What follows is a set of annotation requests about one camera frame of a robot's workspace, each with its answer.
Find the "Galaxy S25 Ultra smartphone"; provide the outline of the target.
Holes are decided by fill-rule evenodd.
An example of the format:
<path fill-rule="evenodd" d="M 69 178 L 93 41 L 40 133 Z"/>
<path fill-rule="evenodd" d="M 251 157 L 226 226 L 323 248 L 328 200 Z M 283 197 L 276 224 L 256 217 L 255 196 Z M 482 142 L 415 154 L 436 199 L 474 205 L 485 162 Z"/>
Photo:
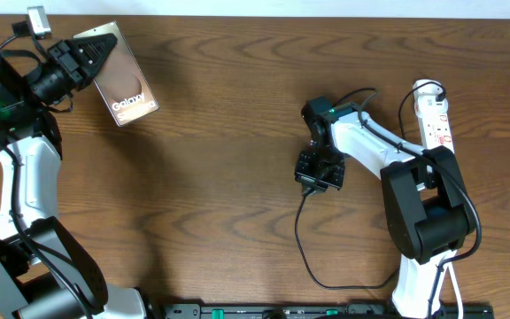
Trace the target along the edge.
<path fill-rule="evenodd" d="M 83 31 L 73 38 L 112 33 L 118 39 L 94 80 L 118 127 L 159 109 L 159 104 L 116 21 Z"/>

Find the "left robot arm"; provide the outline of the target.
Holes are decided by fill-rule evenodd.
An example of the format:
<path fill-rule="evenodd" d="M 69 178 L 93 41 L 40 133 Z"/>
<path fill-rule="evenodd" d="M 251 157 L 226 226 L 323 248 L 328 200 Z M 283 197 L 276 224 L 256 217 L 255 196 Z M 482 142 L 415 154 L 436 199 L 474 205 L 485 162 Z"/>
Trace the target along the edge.
<path fill-rule="evenodd" d="M 116 46 L 113 34 L 30 53 L 19 74 L 0 50 L 0 314 L 5 318 L 156 318 L 137 288 L 108 284 L 58 218 L 60 103 L 86 88 Z"/>

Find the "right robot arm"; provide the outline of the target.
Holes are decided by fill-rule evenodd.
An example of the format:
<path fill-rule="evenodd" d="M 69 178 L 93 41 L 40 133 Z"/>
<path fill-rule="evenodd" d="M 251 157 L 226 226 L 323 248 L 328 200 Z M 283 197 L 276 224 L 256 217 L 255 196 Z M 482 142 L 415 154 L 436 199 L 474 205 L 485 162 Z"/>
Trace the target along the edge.
<path fill-rule="evenodd" d="M 452 264 L 482 242 L 481 219 L 452 150 L 412 144 L 375 123 L 364 103 L 309 100 L 301 116 L 312 135 L 295 166 L 302 197 L 340 189 L 345 160 L 354 158 L 380 180 L 390 237 L 401 253 L 391 294 L 396 312 L 433 318 Z"/>

